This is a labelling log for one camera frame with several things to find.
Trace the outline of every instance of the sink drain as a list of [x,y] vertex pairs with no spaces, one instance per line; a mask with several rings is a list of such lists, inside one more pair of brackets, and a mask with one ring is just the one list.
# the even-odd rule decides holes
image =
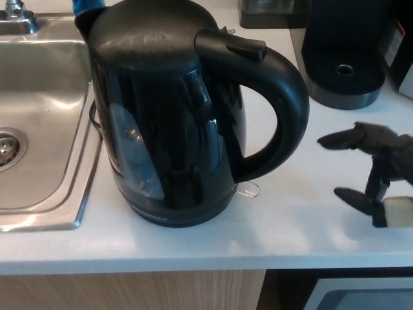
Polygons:
[[0,167],[10,163],[19,152],[19,142],[14,137],[0,138]]
[[27,150],[26,136],[12,128],[0,128],[0,172],[23,158]]

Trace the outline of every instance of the kettle lid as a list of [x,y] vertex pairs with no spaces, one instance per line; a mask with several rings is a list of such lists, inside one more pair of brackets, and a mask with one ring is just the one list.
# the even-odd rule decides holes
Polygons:
[[199,59],[194,41],[214,18],[189,0],[124,0],[107,8],[90,30],[91,54],[113,66],[147,72],[185,67]]

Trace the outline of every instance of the coffee maker drip tray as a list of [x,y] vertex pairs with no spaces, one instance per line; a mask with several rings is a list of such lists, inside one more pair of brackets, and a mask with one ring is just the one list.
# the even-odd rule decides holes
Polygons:
[[385,73],[375,54],[366,50],[303,53],[310,96],[329,107],[366,107],[379,96]]

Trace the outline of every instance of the faucet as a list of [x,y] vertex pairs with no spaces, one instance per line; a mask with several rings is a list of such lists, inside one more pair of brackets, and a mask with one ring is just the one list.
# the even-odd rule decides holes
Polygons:
[[22,0],[6,0],[6,8],[0,11],[0,35],[34,34],[39,30],[35,15],[26,10]]

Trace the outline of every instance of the kettle lid button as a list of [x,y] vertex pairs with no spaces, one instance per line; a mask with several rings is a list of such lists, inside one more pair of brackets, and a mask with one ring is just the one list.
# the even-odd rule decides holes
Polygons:
[[264,41],[245,39],[236,36],[231,36],[227,43],[227,49],[240,56],[258,62],[264,60],[264,57],[267,54],[267,46]]

